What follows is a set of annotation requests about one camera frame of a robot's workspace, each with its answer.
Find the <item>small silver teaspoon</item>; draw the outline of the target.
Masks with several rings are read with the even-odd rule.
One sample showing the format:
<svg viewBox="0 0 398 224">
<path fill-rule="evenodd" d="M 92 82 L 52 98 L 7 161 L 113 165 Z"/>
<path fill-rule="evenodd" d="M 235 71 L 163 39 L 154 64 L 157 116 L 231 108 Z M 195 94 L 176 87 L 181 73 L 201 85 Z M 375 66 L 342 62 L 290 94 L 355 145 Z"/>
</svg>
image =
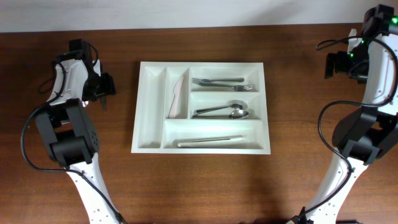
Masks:
<svg viewBox="0 0 398 224">
<path fill-rule="evenodd" d="M 83 105 L 84 108 L 87 107 L 88 104 L 89 104 L 89 101 L 83 101 L 83 102 L 82 102 L 82 105 Z"/>
</svg>

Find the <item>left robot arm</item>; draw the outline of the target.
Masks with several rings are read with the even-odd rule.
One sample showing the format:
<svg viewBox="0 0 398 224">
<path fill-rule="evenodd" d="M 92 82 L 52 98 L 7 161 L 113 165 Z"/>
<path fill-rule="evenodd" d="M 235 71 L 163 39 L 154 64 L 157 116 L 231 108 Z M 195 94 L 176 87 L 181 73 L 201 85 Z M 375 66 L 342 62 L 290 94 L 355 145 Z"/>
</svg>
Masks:
<svg viewBox="0 0 398 224">
<path fill-rule="evenodd" d="M 115 95 L 113 78 L 102 71 L 97 50 L 83 39 L 69 42 L 69 51 L 52 62 L 49 99 L 32 117 L 57 172 L 69 175 L 90 223 L 125 223 L 106 189 L 99 166 L 100 141 L 85 108 L 91 101 Z"/>
</svg>

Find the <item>silver tablespoon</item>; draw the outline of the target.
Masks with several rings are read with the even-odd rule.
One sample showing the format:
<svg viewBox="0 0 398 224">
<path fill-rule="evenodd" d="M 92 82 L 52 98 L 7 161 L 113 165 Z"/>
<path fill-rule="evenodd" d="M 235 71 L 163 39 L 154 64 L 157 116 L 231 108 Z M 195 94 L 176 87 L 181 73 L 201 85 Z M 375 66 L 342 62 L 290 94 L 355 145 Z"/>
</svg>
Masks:
<svg viewBox="0 0 398 224">
<path fill-rule="evenodd" d="M 246 110 L 248 108 L 248 105 L 244 101 L 241 101 L 241 100 L 231 100 L 223 106 L 216 106 L 216 107 L 211 107 L 211 108 L 203 108 L 203 109 L 195 110 L 193 112 L 193 114 L 199 115 L 199 114 L 216 111 L 216 110 L 222 110 L 222 109 L 226 109 L 226 108 Z"/>
<path fill-rule="evenodd" d="M 214 115 L 214 116 L 203 116 L 193 115 L 193 119 L 246 119 L 249 116 L 249 112 L 246 110 L 233 110 L 227 115 Z"/>
</svg>

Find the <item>white plastic knife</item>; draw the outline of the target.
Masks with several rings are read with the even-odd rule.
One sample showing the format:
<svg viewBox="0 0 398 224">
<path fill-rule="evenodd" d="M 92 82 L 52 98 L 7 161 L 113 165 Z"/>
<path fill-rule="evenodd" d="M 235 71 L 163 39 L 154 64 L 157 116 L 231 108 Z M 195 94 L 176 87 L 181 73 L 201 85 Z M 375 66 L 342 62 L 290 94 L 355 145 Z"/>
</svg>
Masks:
<svg viewBox="0 0 398 224">
<path fill-rule="evenodd" d="M 180 92 L 182 89 L 182 85 L 183 85 L 183 81 L 184 81 L 184 76 L 181 76 L 175 87 L 173 90 L 174 93 L 174 98 L 170 107 L 170 111 L 169 111 L 169 119 L 174 119 L 177 115 L 177 106 L 178 106 L 178 101 L 179 101 L 179 96 L 180 96 Z"/>
</svg>

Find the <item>small dark teaspoon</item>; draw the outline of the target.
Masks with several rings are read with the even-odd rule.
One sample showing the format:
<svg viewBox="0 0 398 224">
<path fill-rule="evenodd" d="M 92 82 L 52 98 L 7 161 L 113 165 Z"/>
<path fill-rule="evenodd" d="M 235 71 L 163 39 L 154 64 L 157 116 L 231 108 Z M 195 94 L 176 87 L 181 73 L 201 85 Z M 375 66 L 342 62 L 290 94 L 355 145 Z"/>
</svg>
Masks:
<svg viewBox="0 0 398 224">
<path fill-rule="evenodd" d="M 105 97 L 105 96 L 103 96 L 103 97 L 101 98 L 101 105 L 102 105 L 103 111 L 106 111 L 107 106 L 106 106 L 106 97 Z"/>
</svg>

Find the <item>silver fork slanted handle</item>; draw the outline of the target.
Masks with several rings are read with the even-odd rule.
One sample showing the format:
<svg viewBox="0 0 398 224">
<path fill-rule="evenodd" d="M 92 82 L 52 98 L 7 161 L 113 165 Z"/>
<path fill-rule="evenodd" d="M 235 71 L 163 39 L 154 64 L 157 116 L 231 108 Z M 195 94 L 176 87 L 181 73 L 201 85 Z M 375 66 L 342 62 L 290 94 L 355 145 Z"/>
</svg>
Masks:
<svg viewBox="0 0 398 224">
<path fill-rule="evenodd" d="M 200 86 L 225 87 L 225 88 L 230 88 L 234 91 L 252 91 L 252 90 L 254 90 L 254 85 L 227 85 L 227 84 L 205 83 L 205 82 L 200 82 L 199 85 Z"/>
</svg>

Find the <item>silver fork with round handle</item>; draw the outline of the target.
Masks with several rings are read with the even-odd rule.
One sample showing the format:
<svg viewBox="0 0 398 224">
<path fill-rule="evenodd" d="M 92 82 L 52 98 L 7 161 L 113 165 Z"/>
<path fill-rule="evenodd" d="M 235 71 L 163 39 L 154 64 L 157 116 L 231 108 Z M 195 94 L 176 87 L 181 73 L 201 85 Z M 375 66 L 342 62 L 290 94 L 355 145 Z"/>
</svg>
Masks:
<svg viewBox="0 0 398 224">
<path fill-rule="evenodd" d="M 213 83 L 213 82 L 244 82 L 244 78 L 222 78 L 222 79 L 199 79 L 199 78 L 192 78 L 193 82 L 206 82 L 206 83 Z"/>
</svg>

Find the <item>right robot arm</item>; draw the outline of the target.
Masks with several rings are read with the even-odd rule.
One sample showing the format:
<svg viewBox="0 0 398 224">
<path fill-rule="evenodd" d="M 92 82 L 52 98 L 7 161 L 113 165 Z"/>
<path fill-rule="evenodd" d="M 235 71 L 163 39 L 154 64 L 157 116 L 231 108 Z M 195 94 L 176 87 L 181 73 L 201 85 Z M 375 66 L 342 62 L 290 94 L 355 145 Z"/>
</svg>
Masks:
<svg viewBox="0 0 398 224">
<path fill-rule="evenodd" d="M 397 15 L 379 4 L 366 11 L 360 32 L 325 40 L 316 49 L 339 43 L 348 48 L 326 57 L 325 78 L 345 73 L 366 85 L 363 100 L 334 101 L 326 109 L 346 104 L 357 109 L 336 125 L 331 143 L 333 157 L 313 200 L 289 223 L 336 223 L 351 188 L 376 159 L 397 145 Z"/>
</svg>

